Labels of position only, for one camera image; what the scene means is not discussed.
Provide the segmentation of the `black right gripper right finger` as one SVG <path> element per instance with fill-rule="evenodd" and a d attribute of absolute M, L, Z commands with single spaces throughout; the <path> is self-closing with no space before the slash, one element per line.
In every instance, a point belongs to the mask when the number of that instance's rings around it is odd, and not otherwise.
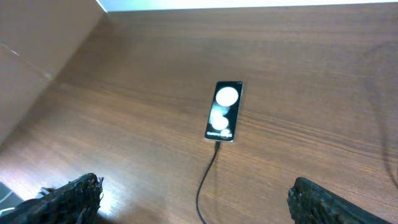
<path fill-rule="evenodd" d="M 287 203 L 295 224 L 391 224 L 304 177 L 296 178 Z"/>

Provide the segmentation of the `black Galaxy flip phone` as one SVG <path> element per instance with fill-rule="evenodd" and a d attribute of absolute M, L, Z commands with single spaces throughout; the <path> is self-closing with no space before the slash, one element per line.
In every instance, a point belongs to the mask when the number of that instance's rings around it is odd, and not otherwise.
<path fill-rule="evenodd" d="M 233 142 L 243 95 L 242 81 L 216 83 L 204 137 L 211 141 Z"/>

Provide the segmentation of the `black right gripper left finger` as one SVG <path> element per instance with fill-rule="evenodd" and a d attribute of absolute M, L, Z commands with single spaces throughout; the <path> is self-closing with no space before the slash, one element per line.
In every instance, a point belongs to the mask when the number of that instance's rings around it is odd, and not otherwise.
<path fill-rule="evenodd" d="M 41 188 L 41 197 L 26 200 L 1 216 L 2 224 L 92 224 L 103 193 L 103 177 L 87 173 L 59 189 Z"/>

